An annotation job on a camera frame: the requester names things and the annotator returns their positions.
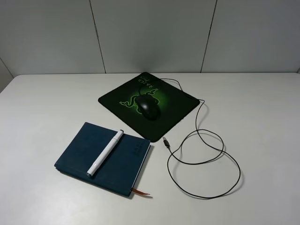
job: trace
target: black computer mouse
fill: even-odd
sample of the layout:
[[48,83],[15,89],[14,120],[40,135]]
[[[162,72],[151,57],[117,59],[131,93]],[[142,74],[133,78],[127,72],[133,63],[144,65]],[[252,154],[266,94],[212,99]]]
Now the black computer mouse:
[[135,98],[135,103],[145,118],[157,120],[160,117],[157,100],[151,95],[140,95]]

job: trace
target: mouse cable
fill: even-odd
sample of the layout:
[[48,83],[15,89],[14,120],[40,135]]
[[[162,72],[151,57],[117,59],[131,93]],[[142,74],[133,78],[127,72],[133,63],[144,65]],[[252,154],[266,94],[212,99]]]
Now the mouse cable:
[[[219,198],[219,197],[222,197],[222,196],[228,194],[228,193],[229,193],[232,189],[234,189],[234,187],[239,183],[239,181],[240,181],[240,176],[241,176],[241,170],[240,170],[240,166],[239,166],[238,162],[237,162],[231,155],[229,155],[229,153],[227,153],[227,152],[224,151],[224,146],[225,146],[225,145],[224,145],[223,139],[222,139],[219,135],[217,135],[216,133],[214,133],[214,132],[212,132],[212,131],[206,130],[206,129],[198,129],[198,127],[197,127],[198,114],[199,114],[199,111],[200,111],[201,107],[204,105],[205,100],[202,100],[202,99],[198,99],[198,98],[192,97],[191,95],[185,93],[185,92],[183,91],[183,89],[182,89],[182,87],[181,87],[179,81],[177,81],[177,80],[175,80],[175,79],[158,78],[158,79],[153,80],[153,81],[150,81],[150,82],[148,82],[148,83],[151,83],[151,82],[154,82],[154,81],[158,81],[158,80],[175,81],[175,82],[179,85],[180,90],[184,93],[185,96],[187,96],[188,98],[191,98],[191,99],[199,100],[199,101],[201,102],[201,104],[200,104],[200,106],[199,106],[199,109],[198,109],[198,111],[197,111],[197,114],[196,114],[196,118],[195,118],[195,128],[196,128],[196,130],[194,130],[194,131],[192,131],[191,133],[189,133],[189,134],[183,139],[183,141],[182,141],[182,143],[180,144],[180,146],[178,147],[178,149],[176,149],[176,150],[174,150],[174,151],[172,152],[172,151],[171,151],[171,147],[170,147],[169,142],[167,141],[167,139],[166,139],[165,137],[163,137],[164,144],[165,144],[165,146],[167,147],[167,149],[168,149],[169,152],[170,152],[170,156],[169,156],[168,161],[167,161],[167,168],[168,168],[168,172],[169,172],[169,175],[170,175],[171,179],[173,180],[173,182],[174,182],[174,183],[175,183],[175,184],[176,184],[183,192],[185,192],[185,193],[188,194],[188,195],[197,197],[197,198],[202,198],[202,199],[213,199],[213,198]],[[141,88],[142,88],[143,85],[141,85],[140,88],[139,88],[139,90],[138,90],[139,95],[141,95]],[[199,131],[206,131],[206,132],[208,132],[208,133],[210,133],[210,134],[213,134],[213,135],[217,136],[217,137],[221,140],[221,142],[222,142],[222,148],[221,148],[221,149],[218,149],[218,148],[215,148],[215,147],[209,145],[208,143],[206,143],[206,142],[203,140],[203,138],[201,137],[201,134],[199,133]],[[214,150],[219,151],[219,154],[218,154],[216,157],[212,158],[212,159],[209,159],[209,160],[207,160],[207,161],[200,162],[200,163],[188,163],[188,162],[184,162],[184,161],[178,159],[176,156],[174,156],[174,153],[177,152],[180,148],[182,148],[183,143],[184,143],[184,142],[185,142],[192,134],[194,134],[194,133],[196,133],[196,132],[197,132],[198,136],[200,137],[200,139],[201,139],[207,146],[209,146],[210,148],[212,148],[212,149],[214,149]],[[226,192],[224,192],[224,193],[222,193],[222,194],[220,194],[220,195],[211,196],[211,197],[200,196],[200,195],[194,195],[194,194],[192,194],[192,193],[186,191],[185,189],[183,189],[183,188],[175,181],[175,179],[173,178],[173,176],[172,176],[172,174],[171,174],[171,172],[170,172],[169,162],[170,162],[170,158],[171,158],[171,157],[174,157],[178,162],[183,163],[183,164],[186,164],[186,165],[201,165],[201,164],[210,163],[210,162],[213,162],[213,161],[217,160],[217,158],[218,158],[220,155],[222,155],[222,154],[226,154],[229,158],[231,158],[231,159],[236,163],[236,166],[238,167],[238,170],[239,170],[239,177],[238,177],[237,181],[235,182],[235,184],[234,184],[228,191],[226,191]]]

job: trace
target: pen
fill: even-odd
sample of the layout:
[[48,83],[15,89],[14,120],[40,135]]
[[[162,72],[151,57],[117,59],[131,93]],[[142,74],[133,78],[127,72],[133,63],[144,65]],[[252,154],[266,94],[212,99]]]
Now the pen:
[[101,166],[103,161],[109,155],[109,153],[113,150],[114,146],[118,143],[122,135],[124,134],[123,130],[119,130],[117,134],[112,138],[112,140],[108,143],[108,145],[103,149],[98,158],[94,161],[90,169],[87,171],[86,175],[88,177],[92,177],[96,170]]

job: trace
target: table surface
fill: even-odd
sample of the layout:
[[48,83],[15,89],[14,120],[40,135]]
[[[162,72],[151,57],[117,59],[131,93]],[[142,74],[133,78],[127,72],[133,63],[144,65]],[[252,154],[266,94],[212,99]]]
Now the table surface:
[[[201,200],[181,192],[169,177],[161,140],[153,143],[137,185],[152,198],[125,198],[59,173],[54,163],[84,122],[139,136],[98,103],[136,75],[21,75],[3,90],[1,225],[299,224],[299,74],[155,74],[179,80],[186,92],[206,100],[201,128],[218,133],[242,169],[231,195]],[[194,130],[195,114],[165,135],[173,149]],[[182,151],[190,162],[216,155],[196,135]],[[196,166],[172,159],[170,169],[183,188],[199,195],[218,195],[238,177],[226,156]]]

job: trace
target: black mouse pad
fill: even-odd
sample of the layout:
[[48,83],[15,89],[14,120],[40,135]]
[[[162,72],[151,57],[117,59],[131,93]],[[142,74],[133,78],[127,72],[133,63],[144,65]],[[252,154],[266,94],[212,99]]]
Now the black mouse pad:
[[[158,120],[148,120],[139,111],[135,98],[139,96],[140,87],[141,94],[152,95],[157,99],[161,111]],[[98,102],[151,142],[157,142],[200,103],[147,72],[103,95]]]

